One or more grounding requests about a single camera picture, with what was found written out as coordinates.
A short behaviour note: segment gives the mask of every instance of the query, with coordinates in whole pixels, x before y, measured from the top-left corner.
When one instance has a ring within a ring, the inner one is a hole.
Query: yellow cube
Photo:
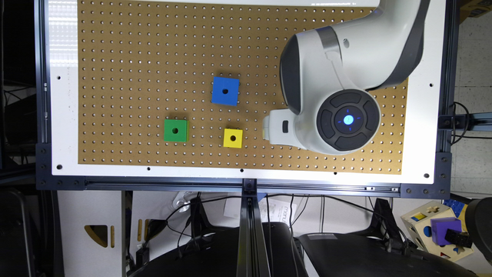
[[[243,130],[224,129],[224,147],[242,148]]]

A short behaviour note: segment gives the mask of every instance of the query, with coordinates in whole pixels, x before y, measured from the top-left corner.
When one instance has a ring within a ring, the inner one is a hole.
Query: white paper
[[[291,217],[291,203],[276,199],[268,199],[268,204],[270,204],[270,222],[283,222],[289,225],[289,218]],[[268,222],[267,199],[262,199],[258,205],[260,207],[261,221]],[[294,221],[297,207],[297,204],[292,204],[292,221]],[[240,215],[241,199],[227,199],[224,206],[224,216],[239,219]]]

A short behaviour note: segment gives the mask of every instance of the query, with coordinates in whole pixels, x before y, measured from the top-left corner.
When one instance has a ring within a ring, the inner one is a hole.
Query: blue light
[[[345,123],[345,125],[350,125],[350,124],[354,123],[354,116],[346,115],[344,117],[344,123]]]

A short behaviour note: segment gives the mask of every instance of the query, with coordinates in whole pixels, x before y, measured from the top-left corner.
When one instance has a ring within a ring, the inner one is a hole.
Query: blue cube
[[[239,80],[234,78],[214,77],[212,103],[238,105]]]

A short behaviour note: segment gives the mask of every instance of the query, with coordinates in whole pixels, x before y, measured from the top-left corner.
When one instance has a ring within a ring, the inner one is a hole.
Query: metal frame
[[[36,147],[36,185],[38,189],[64,190],[165,190],[240,192],[242,179],[166,178],[166,177],[94,177],[52,174],[51,107],[49,60],[46,52],[48,0],[36,2],[36,70],[38,87],[38,145]],[[444,48],[442,57],[439,114],[450,115],[454,101],[459,8],[446,0]],[[302,192],[330,195],[360,195],[402,198],[447,199],[450,193],[450,131],[436,130],[436,161],[433,184],[369,183],[329,185],[323,182],[299,182],[258,179],[259,192]]]
[[[492,131],[492,112],[479,112],[468,115],[442,115],[439,117],[437,127],[440,130],[453,130],[473,132],[490,132]]]
[[[244,179],[239,221],[238,277],[270,276],[256,179]]]

